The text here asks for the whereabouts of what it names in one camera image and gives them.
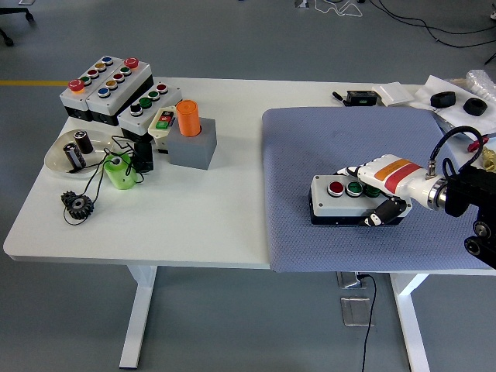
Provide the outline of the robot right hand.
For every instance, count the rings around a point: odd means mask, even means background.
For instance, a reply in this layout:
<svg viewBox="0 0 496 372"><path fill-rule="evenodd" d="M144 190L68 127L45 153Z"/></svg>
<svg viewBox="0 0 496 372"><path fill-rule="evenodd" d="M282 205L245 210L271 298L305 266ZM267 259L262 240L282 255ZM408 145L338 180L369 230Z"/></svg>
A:
<svg viewBox="0 0 496 372"><path fill-rule="evenodd" d="M338 174L356 177L363 184L378 189L388 196L387 201L375 208L360 224L381 226L396 219L412 199L433 210L433 193L439 176L427 176L427 170L392 154L378 157L361 166L346 167Z"/></svg>

